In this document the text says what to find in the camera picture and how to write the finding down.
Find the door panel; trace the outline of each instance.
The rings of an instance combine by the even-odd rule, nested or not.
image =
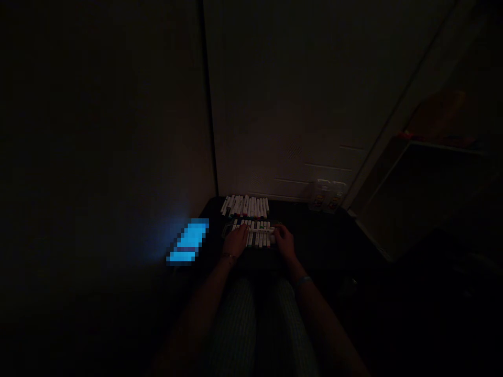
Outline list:
[[[220,193],[349,187],[453,3],[205,3]]]

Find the hand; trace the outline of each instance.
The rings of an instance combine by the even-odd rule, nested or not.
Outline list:
[[[279,253],[285,260],[297,258],[293,248],[293,234],[288,231],[285,225],[273,225],[276,229],[272,233],[278,244]]]
[[[241,224],[239,228],[230,232],[227,237],[225,237],[222,252],[229,253],[230,255],[239,258],[248,244],[248,229],[248,225]]]

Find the striped pants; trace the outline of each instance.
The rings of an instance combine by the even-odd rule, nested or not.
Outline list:
[[[200,375],[319,375],[291,285],[274,278],[258,291],[241,278],[224,293]]]

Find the wristband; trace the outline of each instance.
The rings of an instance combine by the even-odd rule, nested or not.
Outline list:
[[[304,276],[303,278],[298,279],[297,283],[295,283],[295,291],[297,291],[297,289],[299,289],[299,287],[306,281],[312,281],[312,279],[309,276]]]

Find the blue glowing screen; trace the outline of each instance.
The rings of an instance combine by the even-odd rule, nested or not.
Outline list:
[[[210,228],[209,219],[190,219],[178,237],[174,240],[172,247],[166,256],[167,265],[188,265],[191,264],[199,254],[206,233]]]

